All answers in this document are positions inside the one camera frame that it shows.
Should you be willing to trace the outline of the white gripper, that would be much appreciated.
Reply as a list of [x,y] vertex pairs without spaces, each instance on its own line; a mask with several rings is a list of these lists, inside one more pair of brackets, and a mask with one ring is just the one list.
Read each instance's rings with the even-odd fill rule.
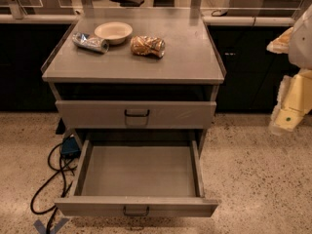
[[289,53],[290,63],[301,69],[294,77],[285,76],[280,84],[277,104],[271,114],[269,130],[280,136],[292,132],[312,110],[312,5],[266,50],[274,54]]

